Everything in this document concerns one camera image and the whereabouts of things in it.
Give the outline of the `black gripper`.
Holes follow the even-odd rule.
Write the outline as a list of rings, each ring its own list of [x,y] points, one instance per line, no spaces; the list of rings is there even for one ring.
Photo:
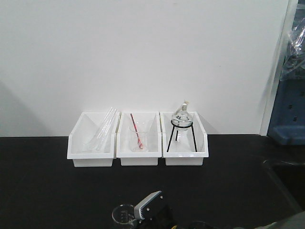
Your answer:
[[[144,207],[144,219],[137,220],[136,229],[183,229],[184,227],[174,219],[172,210],[168,205],[163,208]]]

